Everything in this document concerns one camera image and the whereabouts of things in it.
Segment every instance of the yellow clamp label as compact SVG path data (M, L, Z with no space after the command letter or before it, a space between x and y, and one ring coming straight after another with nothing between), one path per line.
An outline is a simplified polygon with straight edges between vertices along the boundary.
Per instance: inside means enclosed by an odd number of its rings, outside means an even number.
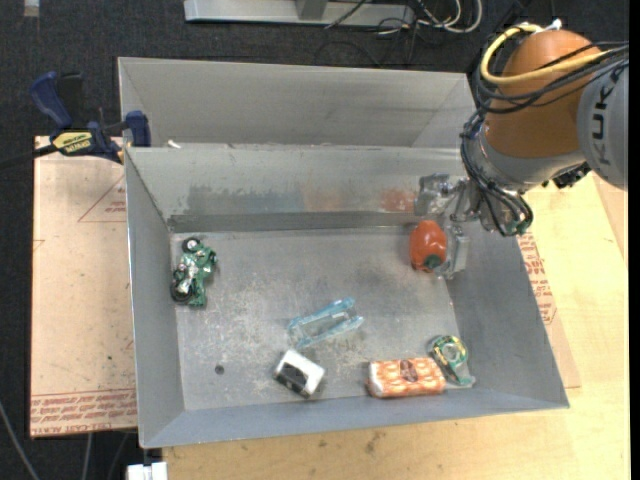
M62 152L70 155L91 146L91 133L77 130L64 132L53 139L52 144Z

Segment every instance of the toy car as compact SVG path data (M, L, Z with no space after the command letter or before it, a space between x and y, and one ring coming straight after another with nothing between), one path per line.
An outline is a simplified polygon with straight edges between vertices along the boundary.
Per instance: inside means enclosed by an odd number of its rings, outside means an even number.
M173 271L171 297L178 304L204 306L207 297L204 280L218 262L215 251L195 237L182 242L183 254Z

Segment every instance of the gray metal bin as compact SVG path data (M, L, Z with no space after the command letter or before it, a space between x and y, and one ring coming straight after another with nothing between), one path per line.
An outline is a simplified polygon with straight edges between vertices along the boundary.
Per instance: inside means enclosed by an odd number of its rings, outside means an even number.
M120 59L122 111L150 119L127 148L139 435L144 447L567 407L515 239L465 224L467 267L415 271L404 205L422 176L464 177L464 75ZM179 148L166 147L172 141ZM185 237L218 254L203 309L178 306ZM271 374L286 326L353 297L357 332L305 351L326 368L304 400ZM470 389L370 397L371 360L470 350ZM222 366L216 372L216 366Z

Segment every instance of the bin floor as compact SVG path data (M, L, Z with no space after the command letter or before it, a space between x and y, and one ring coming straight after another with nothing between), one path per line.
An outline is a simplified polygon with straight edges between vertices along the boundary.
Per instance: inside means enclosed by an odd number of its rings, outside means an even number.
M458 335L446 281L409 263L409 231L193 235L216 251L218 266L204 308L175 306L185 409L304 403L272 377L291 347L287 325L344 297L364 323L302 350L326 369L313 398L366 395L368 361L424 356L433 336ZM175 263L189 236L171 235Z

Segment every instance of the transparent plastic part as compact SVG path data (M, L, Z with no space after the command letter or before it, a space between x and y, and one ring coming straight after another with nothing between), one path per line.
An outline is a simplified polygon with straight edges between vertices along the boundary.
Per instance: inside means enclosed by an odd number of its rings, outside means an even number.
M346 297L309 316L291 320L287 328L293 346L300 350L335 336L355 331L364 318L353 308L355 301Z

